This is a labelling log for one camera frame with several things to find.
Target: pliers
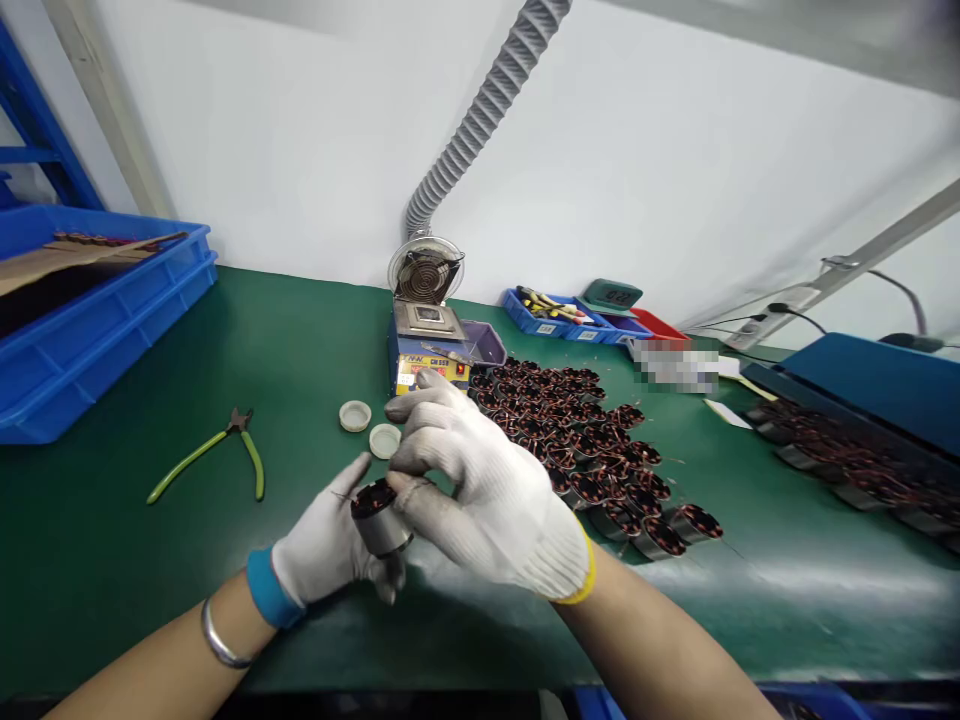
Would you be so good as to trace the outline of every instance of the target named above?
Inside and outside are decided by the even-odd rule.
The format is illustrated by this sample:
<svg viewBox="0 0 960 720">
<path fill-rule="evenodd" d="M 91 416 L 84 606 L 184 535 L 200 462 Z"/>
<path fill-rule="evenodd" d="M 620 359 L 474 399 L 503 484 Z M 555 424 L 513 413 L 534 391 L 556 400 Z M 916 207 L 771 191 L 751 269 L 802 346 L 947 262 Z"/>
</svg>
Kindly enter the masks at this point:
<svg viewBox="0 0 960 720">
<path fill-rule="evenodd" d="M 203 445 L 181 460 L 173 470 L 168 472 L 166 477 L 164 477 L 163 480 L 161 480 L 153 489 L 153 492 L 147 496 L 147 505 L 153 505 L 157 500 L 159 500 L 160 496 L 163 494 L 163 491 L 167 489 L 167 486 L 173 482 L 177 475 L 183 472 L 187 465 L 203 455 L 207 450 L 212 448 L 232 432 L 239 432 L 240 437 L 243 438 L 243 444 L 247 446 L 247 452 L 250 453 L 250 459 L 253 460 L 253 468 L 257 473 L 257 484 L 254 490 L 254 496 L 258 502 L 263 500 L 263 463 L 260 462 L 260 454 L 257 452 L 257 448 L 253 444 L 253 438 L 251 438 L 250 433 L 247 432 L 247 425 L 250 423 L 250 418 L 252 417 L 253 408 L 250 408 L 250 412 L 248 412 L 246 415 L 241 415 L 239 408 L 235 407 L 230 413 L 230 424 L 227 425 L 227 429 L 222 432 L 218 432 L 212 438 L 207 440 Z"/>
</svg>

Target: silver bangle bracelet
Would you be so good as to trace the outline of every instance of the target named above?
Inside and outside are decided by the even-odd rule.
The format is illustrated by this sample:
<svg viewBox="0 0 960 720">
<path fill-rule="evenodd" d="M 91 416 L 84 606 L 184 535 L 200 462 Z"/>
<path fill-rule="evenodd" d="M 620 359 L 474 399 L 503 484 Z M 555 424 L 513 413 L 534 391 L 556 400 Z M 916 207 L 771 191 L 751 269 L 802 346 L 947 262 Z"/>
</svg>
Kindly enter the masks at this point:
<svg viewBox="0 0 960 720">
<path fill-rule="evenodd" d="M 210 598 L 203 601 L 203 610 L 200 612 L 200 625 L 203 627 L 203 636 L 207 639 L 207 645 L 213 650 L 213 654 L 217 656 L 217 660 L 228 668 L 243 670 L 244 668 L 250 667 L 253 661 L 257 659 L 256 655 L 251 658 L 238 657 L 224 644 L 223 640 L 220 639 L 220 636 L 217 635 L 217 631 L 213 627 L 213 618 L 210 616 Z"/>
</svg>

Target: white plastic cap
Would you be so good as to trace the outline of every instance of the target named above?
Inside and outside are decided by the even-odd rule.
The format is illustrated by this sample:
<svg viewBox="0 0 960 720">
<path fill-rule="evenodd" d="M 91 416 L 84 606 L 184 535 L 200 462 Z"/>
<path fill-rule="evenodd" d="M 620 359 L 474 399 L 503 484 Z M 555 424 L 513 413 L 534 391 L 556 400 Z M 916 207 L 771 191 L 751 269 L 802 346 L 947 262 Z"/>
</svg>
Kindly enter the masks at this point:
<svg viewBox="0 0 960 720">
<path fill-rule="evenodd" d="M 381 460 L 389 460 L 400 447 L 400 429 L 384 423 L 370 431 L 370 452 Z"/>
<path fill-rule="evenodd" d="M 340 406 L 340 425 L 348 432 L 363 432 L 371 417 L 370 406 L 359 400 L 348 400 Z"/>
</svg>

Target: gloved hand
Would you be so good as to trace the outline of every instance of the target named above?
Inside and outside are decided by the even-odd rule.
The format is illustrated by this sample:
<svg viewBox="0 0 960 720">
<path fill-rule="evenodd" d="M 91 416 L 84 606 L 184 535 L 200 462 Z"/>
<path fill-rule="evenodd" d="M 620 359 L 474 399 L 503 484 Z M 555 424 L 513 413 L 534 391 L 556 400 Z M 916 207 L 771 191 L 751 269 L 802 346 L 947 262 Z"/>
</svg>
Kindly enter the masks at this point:
<svg viewBox="0 0 960 720">
<path fill-rule="evenodd" d="M 354 580 L 370 580 L 393 604 L 405 580 L 402 563 L 375 558 L 350 517 L 350 498 L 370 467 L 363 453 L 314 498 L 286 537 L 250 554 L 247 578 L 260 613 L 274 627 L 290 627 L 312 602 Z"/>
<path fill-rule="evenodd" d="M 385 408 L 392 422 L 406 423 L 387 473 L 396 508 L 418 535 L 488 580 L 554 602 L 585 598 L 591 546 L 543 466 L 436 371 L 421 370 L 417 385 Z M 456 499 L 418 477 L 428 469 L 447 474 Z"/>
</svg>

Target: yellow glove cuff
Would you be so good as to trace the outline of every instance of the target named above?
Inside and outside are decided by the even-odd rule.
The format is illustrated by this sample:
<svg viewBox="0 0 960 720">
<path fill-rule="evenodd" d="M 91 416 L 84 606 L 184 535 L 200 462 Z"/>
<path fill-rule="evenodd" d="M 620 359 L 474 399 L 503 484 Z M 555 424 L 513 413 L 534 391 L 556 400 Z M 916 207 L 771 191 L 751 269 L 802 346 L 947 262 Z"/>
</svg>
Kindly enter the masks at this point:
<svg viewBox="0 0 960 720">
<path fill-rule="evenodd" d="M 583 581 L 583 587 L 570 597 L 551 601 L 557 605 L 576 605 L 577 603 L 583 602 L 590 593 L 593 592 L 593 585 L 597 580 L 597 561 L 596 558 L 593 557 L 593 543 L 590 542 L 590 538 L 587 537 L 587 531 L 583 529 L 583 525 L 580 525 L 580 532 L 583 533 L 583 539 L 587 543 L 587 560 L 590 563 L 590 567 L 587 570 L 587 578 Z"/>
</svg>

